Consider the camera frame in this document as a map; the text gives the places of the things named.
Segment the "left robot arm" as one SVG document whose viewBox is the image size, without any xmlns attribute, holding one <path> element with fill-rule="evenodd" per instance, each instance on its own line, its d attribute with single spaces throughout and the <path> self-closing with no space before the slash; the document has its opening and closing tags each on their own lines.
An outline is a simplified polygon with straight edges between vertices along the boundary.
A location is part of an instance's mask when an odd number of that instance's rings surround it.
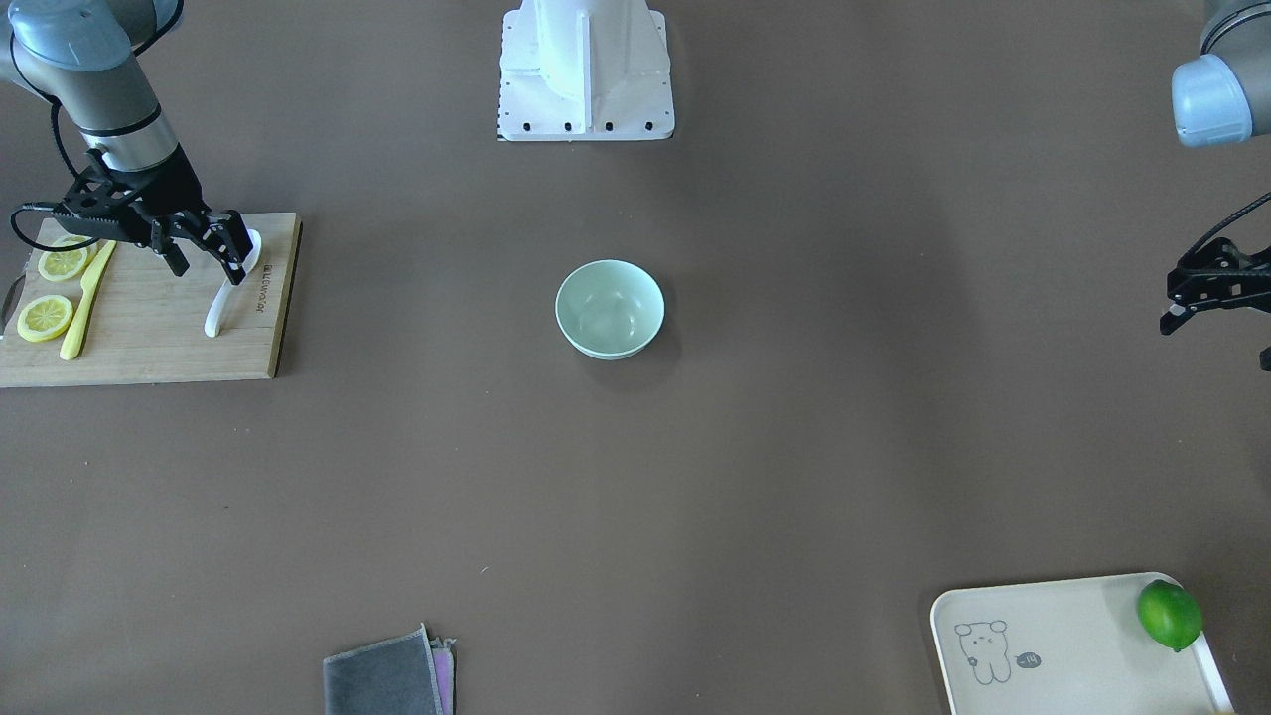
<svg viewBox="0 0 1271 715">
<path fill-rule="evenodd" d="M 1270 131 L 1270 4 L 1204 3 L 1199 57 L 1174 69 L 1173 123 L 1185 149 L 1216 149 Z M 1181 254 L 1167 276 L 1171 309 L 1159 331 L 1171 335 L 1199 312 L 1270 311 L 1267 249 L 1244 251 L 1224 231 L 1268 204 L 1251 201 L 1221 218 Z"/>
</svg>

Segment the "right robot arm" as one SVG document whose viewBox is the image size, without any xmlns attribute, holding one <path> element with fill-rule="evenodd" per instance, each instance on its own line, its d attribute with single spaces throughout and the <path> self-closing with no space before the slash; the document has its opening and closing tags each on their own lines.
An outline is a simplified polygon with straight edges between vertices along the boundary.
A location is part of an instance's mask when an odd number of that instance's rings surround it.
<svg viewBox="0 0 1271 715">
<path fill-rule="evenodd" d="M 179 243 L 247 276 L 250 235 L 235 210 L 214 212 L 139 56 L 180 22 L 180 1 L 11 1 L 3 10 L 3 77 L 64 112 L 86 145 L 86 166 L 58 203 L 31 203 L 83 244 L 147 248 L 174 276 Z"/>
</svg>

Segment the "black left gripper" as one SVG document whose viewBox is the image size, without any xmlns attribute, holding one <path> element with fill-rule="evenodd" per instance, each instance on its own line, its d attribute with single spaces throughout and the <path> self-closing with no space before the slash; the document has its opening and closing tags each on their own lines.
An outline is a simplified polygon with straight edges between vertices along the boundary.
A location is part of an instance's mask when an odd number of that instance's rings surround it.
<svg viewBox="0 0 1271 715">
<path fill-rule="evenodd" d="M 1195 314 L 1206 311 L 1270 312 L 1270 249 L 1247 254 L 1227 237 L 1214 237 L 1179 258 L 1167 273 L 1171 309 L 1162 314 L 1159 331 L 1171 335 Z"/>
</svg>

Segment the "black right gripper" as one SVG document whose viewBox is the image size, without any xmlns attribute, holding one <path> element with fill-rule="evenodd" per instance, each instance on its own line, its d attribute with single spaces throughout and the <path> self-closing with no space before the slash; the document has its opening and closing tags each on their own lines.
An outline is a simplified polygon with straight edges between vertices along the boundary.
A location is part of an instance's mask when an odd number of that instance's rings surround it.
<svg viewBox="0 0 1271 715">
<path fill-rule="evenodd" d="M 231 286 L 241 284 L 254 246 L 248 226 L 236 210 L 211 213 L 186 149 L 175 149 L 156 166 L 140 171 L 108 166 L 100 149 L 86 150 L 86 157 L 89 166 L 78 171 L 71 189 L 52 210 L 64 230 L 151 245 L 177 277 L 186 276 L 189 263 L 174 239 L 186 239 L 217 259 Z"/>
</svg>

